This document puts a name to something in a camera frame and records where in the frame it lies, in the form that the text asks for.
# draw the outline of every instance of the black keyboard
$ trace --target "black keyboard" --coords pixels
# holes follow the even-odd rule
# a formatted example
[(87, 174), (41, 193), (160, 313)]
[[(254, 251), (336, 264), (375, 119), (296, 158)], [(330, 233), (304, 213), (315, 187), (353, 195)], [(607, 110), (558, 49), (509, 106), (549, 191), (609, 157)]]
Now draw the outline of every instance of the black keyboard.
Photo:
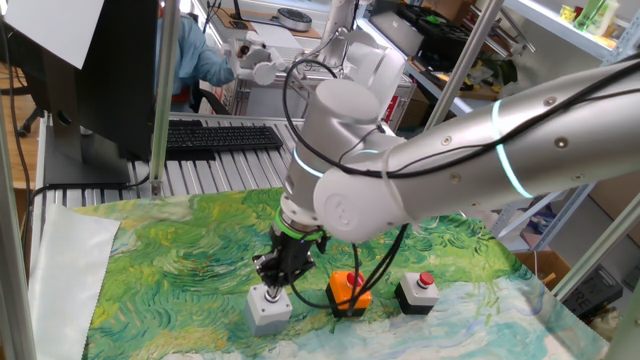
[(168, 151), (279, 149), (282, 140), (268, 126), (169, 127)]

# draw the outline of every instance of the green painted surface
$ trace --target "green painted surface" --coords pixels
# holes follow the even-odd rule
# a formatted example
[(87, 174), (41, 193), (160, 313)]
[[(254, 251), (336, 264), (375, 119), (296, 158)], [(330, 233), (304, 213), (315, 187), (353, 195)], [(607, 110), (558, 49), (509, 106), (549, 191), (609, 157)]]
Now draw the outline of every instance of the green painted surface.
[[(597, 335), (580, 327), (481, 222), (457, 215), (426, 220), (423, 234), (408, 232), (360, 320), (338, 321), (330, 311), (311, 309), (290, 294), (294, 312), (286, 330), (254, 338), (243, 313), (249, 287), (260, 283), (251, 257), (269, 251), (268, 231), (281, 194), (281, 189), (264, 189), (78, 209), (82, 214), (123, 221), (89, 331), (87, 358), (161, 359), (171, 353), (268, 358), (270, 351), (283, 347), (296, 349), (295, 354), (283, 357), (304, 358), (300, 354), (321, 352), (320, 358), (326, 358), (359, 351), (351, 357), (362, 354), (367, 358), (368, 351), (378, 352), (363, 344), (389, 336), (390, 343), (381, 342), (385, 345), (378, 350), (393, 350), (381, 358), (395, 358), (408, 356), (416, 347), (439, 349), (441, 354), (449, 348), (447, 341), (456, 338), (472, 345), (475, 338), (478, 346), (493, 344), (475, 336), (477, 331), (495, 341), (496, 351), (503, 351), (508, 346), (499, 342), (508, 337), (496, 332), (500, 326), (518, 334), (513, 346), (524, 341), (544, 349), (522, 359), (543, 358), (549, 338), (569, 330), (581, 335), (572, 355), (586, 353), (595, 358), (605, 346)], [(392, 230), (359, 246), (365, 275), (396, 234)], [(353, 268), (351, 247), (334, 239), (326, 254), (314, 247), (312, 255), (317, 268), (296, 285), (308, 299), (325, 303), (329, 275)], [(428, 318), (406, 317), (393, 291), (405, 272), (421, 271), (433, 274), (442, 297)], [(548, 320), (562, 319), (553, 328), (535, 319), (549, 309), (558, 314)], [(442, 328), (437, 336), (431, 334), (433, 322)], [(387, 333), (371, 335), (361, 330), (370, 332), (394, 323), (397, 330)], [(357, 350), (358, 346), (345, 350), (349, 342), (362, 345), (363, 350)], [(456, 357), (470, 356), (472, 348), (467, 345)]]

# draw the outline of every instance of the monitor stand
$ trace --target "monitor stand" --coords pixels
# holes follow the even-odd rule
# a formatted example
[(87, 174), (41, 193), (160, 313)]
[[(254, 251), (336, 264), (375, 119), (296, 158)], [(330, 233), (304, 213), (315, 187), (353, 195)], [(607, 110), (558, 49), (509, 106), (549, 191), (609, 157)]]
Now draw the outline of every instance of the monitor stand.
[(118, 146), (97, 135), (80, 135), (82, 161), (64, 153), (63, 139), (54, 136), (47, 126), (45, 141), (45, 185), (109, 185), (130, 181), (126, 159), (121, 159)]

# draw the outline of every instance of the black cable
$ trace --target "black cable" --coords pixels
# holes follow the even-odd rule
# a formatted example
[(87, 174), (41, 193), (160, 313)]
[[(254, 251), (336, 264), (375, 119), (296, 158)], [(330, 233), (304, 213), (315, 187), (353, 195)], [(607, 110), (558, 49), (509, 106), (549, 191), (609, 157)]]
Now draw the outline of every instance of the black cable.
[(207, 0), (207, 12), (204, 14), (204, 26), (202, 27), (202, 33), (207, 32), (207, 25), (209, 24), (209, 20), (211, 19), (211, 13), (213, 12), (213, 7), (216, 6), (216, 0), (213, 1), (213, 6), (211, 6), (211, 2)]
[(358, 15), (358, 7), (360, 6), (360, 0), (356, 0), (356, 4), (353, 8), (353, 21), (351, 22), (351, 31), (356, 28), (356, 17)]
[(400, 250), (400, 245), (402, 245), (402, 240), (404, 240), (404, 235), (406, 234), (408, 227), (409, 227), (409, 224), (404, 224), (402, 225), (402, 227), (400, 227), (400, 231), (398, 231), (398, 235), (396, 235), (396, 239), (393, 241), (391, 248), (389, 249), (389, 251), (387, 251), (387, 254), (385, 254), (382, 260), (380, 260), (380, 262), (378, 263), (378, 266), (376, 266), (376, 268), (373, 269), (368, 280), (364, 282), (364, 285), (360, 290), (362, 294), (366, 294), (367, 291), (371, 291), (371, 289), (373, 289), (373, 287), (376, 286), (378, 282), (380, 282), (380, 280), (382, 280), (384, 275), (387, 273), (387, 270), (389, 270), (389, 267), (391, 266), (391, 263), (395, 259), (396, 254)]
[(18, 68), (14, 66), (14, 67), (13, 67), (13, 70), (14, 70), (14, 71), (15, 71), (15, 73), (16, 73), (16, 79), (18, 79), (18, 82), (20, 83), (20, 86), (22, 86), (22, 87), (27, 87), (27, 85), (25, 85), (25, 84), (22, 82), (22, 80), (20, 79), (20, 74), (18, 74)]
[(13, 135), (16, 141), (16, 148), (18, 150), (18, 157), (20, 158), (20, 164), (22, 165), (22, 171), (24, 172), (24, 181), (27, 193), (27, 216), (25, 216), (23, 220), (22, 226), (22, 252), (25, 257), (25, 261), (27, 260), (27, 234), (29, 233), (29, 226), (31, 223), (31, 217), (28, 216), (29, 209), (29, 199), (31, 198), (31, 179), (29, 178), (29, 168), (27, 167), (27, 162), (24, 159), (24, 152), (22, 150), (22, 143), (20, 140), (20, 136), (18, 136), (18, 120), (16, 120), (16, 102), (13, 94), (13, 71), (11, 70), (11, 58), (9, 56), (9, 46), (7, 45), (9, 42), (9, 38), (4, 31), (4, 17), (0, 21), (0, 32), (2, 33), (2, 39), (4, 40), (4, 53), (7, 58), (7, 69), (9, 70), (9, 103), (11, 108), (11, 122), (13, 125)]
[[(298, 299), (300, 299), (300, 301), (302, 301), (304, 304), (306, 304), (306, 305), (308, 305), (310, 307), (316, 308), (316, 309), (333, 309), (333, 308), (337, 308), (338, 306), (342, 306), (342, 305), (348, 304), (352, 300), (355, 300), (355, 303), (357, 303), (358, 300), (360, 299), (360, 297), (362, 297), (362, 295), (366, 294), (367, 291), (370, 291), (382, 279), (382, 277), (385, 275), (385, 273), (387, 272), (387, 270), (391, 266), (391, 262), (393, 262), (393, 259), (395, 258), (395, 255), (397, 254), (398, 250), (400, 249), (400, 245), (402, 243), (402, 240), (404, 239), (404, 234), (406, 233), (407, 228), (408, 228), (408, 224), (402, 225), (402, 227), (400, 228), (400, 231), (398, 232), (398, 235), (396, 236), (396, 239), (394, 240), (393, 244), (391, 245), (391, 247), (389, 248), (389, 250), (387, 251), (385, 256), (382, 258), (382, 260), (380, 260), (378, 265), (376, 265), (376, 267), (373, 269), (373, 271), (371, 272), (371, 275), (369, 275), (368, 279), (364, 282), (363, 286), (360, 288), (358, 293), (355, 295), (355, 298), (352, 297), (349, 300), (341, 301), (339, 303), (336, 303), (335, 305), (329, 305), (329, 304), (323, 305), (323, 304), (316, 304), (316, 303), (313, 303), (313, 302), (307, 300), (304, 296), (302, 296), (302, 294), (300, 294), (300, 292), (298, 291), (298, 289), (296, 288), (296, 286), (295, 286), (295, 284), (293, 282), (291, 282), (291, 284), (290, 284), (291, 290), (298, 297)], [(292, 258), (293, 258), (293, 256), (290, 254), (289, 255), (289, 260), (288, 260), (289, 269), (291, 268)], [(291, 272), (289, 272), (287, 274), (289, 279), (292, 279), (292, 275), (293, 274)]]
[(371, 135), (371, 134), (372, 134), (374, 131), (376, 131), (376, 130), (378, 130), (378, 128), (377, 128), (377, 127), (373, 128), (373, 129), (371, 129), (371, 130), (369, 130), (366, 134), (364, 134), (364, 136), (363, 136), (360, 140), (358, 140), (358, 142), (357, 142), (355, 145), (353, 145), (351, 148), (349, 148), (349, 150), (347, 150), (347, 151), (343, 152), (343, 153), (342, 153), (342, 155), (340, 155), (340, 157), (338, 158), (338, 162), (339, 162), (339, 163), (342, 163), (342, 158), (343, 158), (345, 155), (347, 155), (348, 153), (352, 152), (352, 151), (353, 151), (353, 149), (355, 149), (358, 145), (362, 144), (362, 142), (367, 138), (367, 136)]
[(607, 95), (592, 96), (592, 97), (590, 97), (588, 99), (584, 99), (584, 100), (578, 101), (576, 103), (576, 105), (577, 104), (582, 104), (582, 103), (585, 103), (585, 102), (589, 102), (589, 101), (606, 100), (606, 99), (610, 99), (610, 98), (614, 98), (614, 97), (618, 97), (618, 96), (635, 94), (635, 93), (638, 93), (638, 92), (640, 92), (640, 89), (630, 89), (630, 90), (618, 91), (618, 92), (607, 94)]
[(348, 316), (351, 316), (351, 314), (353, 314), (353, 308), (356, 306), (356, 288), (358, 287), (358, 280), (360, 280), (360, 259), (358, 259), (358, 247), (355, 243), (352, 243), (351, 249), (353, 250), (353, 261), (355, 263), (354, 270), (356, 277), (353, 281), (353, 288), (351, 288), (351, 301), (349, 301), (349, 309), (347, 310)]
[[(142, 178), (142, 180), (138, 181), (137, 183), (134, 184), (127, 184), (127, 185), (103, 185), (100, 186), (100, 189), (103, 190), (127, 190), (127, 189), (131, 189), (137, 186), (140, 186), (144, 183), (146, 183), (147, 181), (149, 181), (149, 174), (147, 174), (147, 176), (145, 176), (144, 178)], [(91, 189), (91, 187), (89, 186), (80, 186), (80, 185), (45, 185), (43, 187), (37, 188), (33, 194), (31, 195), (31, 199), (29, 200), (29, 203), (33, 203), (33, 201), (36, 199), (36, 196), (42, 194), (45, 191), (49, 191), (49, 190), (85, 190), (85, 189)]]
[[(638, 57), (640, 57), (640, 54), (636, 54), (633, 55), (627, 59), (625, 59), (624, 61), (629, 61), (629, 60), (633, 60), (633, 59), (637, 59)], [(310, 59), (301, 59), (296, 61), (295, 63), (292, 64), (292, 66), (289, 68), (289, 70), (287, 71), (287, 76), (285, 77), (285, 86), (283, 89), (283, 108), (284, 108), (284, 113), (285, 113), (285, 117), (287, 118), (287, 122), (289, 123), (291, 130), (293, 132), (293, 134), (295, 135), (296, 139), (298, 140), (298, 142), (300, 142), (303, 146), (305, 146), (309, 151), (311, 151), (314, 155), (318, 156), (321, 160), (325, 161), (326, 163), (328, 163), (329, 165), (332, 165), (334, 167), (337, 167), (338, 169), (342, 170), (343, 172), (347, 173), (347, 174), (351, 174), (351, 175), (361, 175), (361, 176), (368, 176), (368, 177), (374, 177), (374, 178), (382, 178), (382, 173), (380, 171), (377, 170), (359, 170), (359, 169), (355, 169), (355, 168), (351, 168), (349, 166), (345, 166), (343, 164), (340, 164), (339, 162), (328, 158), (327, 156), (325, 156), (324, 154), (322, 154), (321, 152), (319, 152), (318, 150), (316, 150), (315, 148), (313, 148), (313, 146), (311, 146), (304, 138), (302, 138), (302, 136), (300, 135), (300, 133), (297, 131), (297, 129), (295, 128), (295, 126), (293, 126), (293, 120), (291, 119), (291, 116), (289, 114), (288, 111), (288, 106), (287, 106), (287, 98), (286, 98), (286, 87), (289, 84), (289, 80), (291, 78), (291, 73), (302, 63), (308, 63), (311, 62)], [(322, 67), (324, 67), (326, 70), (328, 70), (329, 72), (331, 72), (333, 74), (333, 72), (331, 71), (331, 69), (326, 65), (326, 64), (318, 64), (319, 62), (313, 62), (316, 65), (320, 65)], [(445, 152), (442, 153), (437, 153), (437, 154), (431, 154), (428, 155), (426, 157), (417, 159), (416, 161), (414, 161), (413, 163), (417, 163), (419, 161), (423, 161), (425, 159), (437, 156), (437, 155), (442, 155), (443, 153), (448, 153), (448, 152), (452, 152), (452, 151), (457, 151), (457, 150), (461, 150), (463, 148), (470, 148), (470, 147), (480, 147), (480, 149), (471, 152), (469, 154), (463, 155), (459, 158), (450, 160), (448, 162), (427, 168), (427, 169), (423, 169), (423, 170), (417, 170), (417, 171), (412, 171), (412, 172), (405, 172), (405, 173), (400, 173), (401, 169), (396, 169), (396, 170), (392, 170), (392, 171), (388, 171), (387, 172), (387, 176), (388, 178), (394, 178), (394, 179), (402, 179), (402, 178), (411, 178), (411, 177), (416, 177), (416, 176), (423, 176), (423, 175), (428, 175), (437, 171), (441, 171), (453, 166), (456, 166), (458, 164), (461, 164), (463, 162), (466, 162), (468, 160), (474, 159), (476, 157), (479, 157), (493, 149), (495, 149), (498, 145), (501, 144), (505, 144), (509, 141), (511, 141), (512, 139), (514, 139), (515, 137), (521, 135), (522, 133), (528, 131), (529, 129), (531, 129), (532, 127), (538, 125), (539, 123), (543, 122), (544, 120), (548, 119), (549, 117), (559, 113), (560, 111), (566, 110), (568, 108), (570, 108), (571, 106), (574, 106), (580, 102), (584, 102), (585, 97), (601, 90), (602, 88), (610, 85), (611, 83), (618, 81), (621, 78), (624, 78), (626, 76), (629, 76), (630, 74), (636, 72), (640, 70), (640, 62), (636, 62), (632, 65), (629, 65), (627, 67), (624, 67), (608, 76), (606, 76), (605, 78), (602, 78), (596, 82), (594, 82), (593, 84), (585, 87), (584, 89), (576, 92), (575, 94), (573, 94), (572, 96), (568, 97), (567, 99), (563, 100), (562, 102), (558, 103), (557, 105), (549, 108), (547, 111), (536, 115), (532, 118), (530, 118), (529, 120), (526, 120), (525, 122), (521, 123), (520, 125), (518, 125), (516, 128), (514, 128), (513, 130), (511, 130), (510, 132), (508, 132), (507, 134), (505, 134), (504, 136), (502, 136), (501, 138), (490, 142), (490, 143), (486, 143), (486, 144), (477, 144), (477, 145), (468, 145), (465, 147), (459, 147), (459, 148), (454, 148), (454, 149), (450, 149), (447, 150)]]

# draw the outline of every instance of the cardboard box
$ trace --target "cardboard box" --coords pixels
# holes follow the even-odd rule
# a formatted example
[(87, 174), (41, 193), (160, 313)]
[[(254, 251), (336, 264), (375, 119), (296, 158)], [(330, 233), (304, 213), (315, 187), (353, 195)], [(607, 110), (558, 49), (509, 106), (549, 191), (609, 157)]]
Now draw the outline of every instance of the cardboard box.
[(471, 5), (476, 0), (423, 0), (422, 6), (439, 12), (454, 24), (460, 26), (462, 20), (469, 14)]
[(399, 128), (420, 126), (428, 108), (429, 100), (422, 94), (420, 89), (416, 88), (413, 91), (413, 95), (411, 95), (407, 110), (405, 110), (402, 120), (400, 120)]
[[(514, 253), (518, 260), (527, 269), (531, 270), (532, 273), (536, 273), (535, 270), (535, 255), (533, 251)], [(560, 283), (569, 270), (571, 270), (571, 266), (567, 264), (567, 262), (555, 251), (538, 251), (538, 278), (544, 279), (547, 276), (556, 274), (555, 279), (549, 281), (546, 284), (547, 289), (552, 290)]]

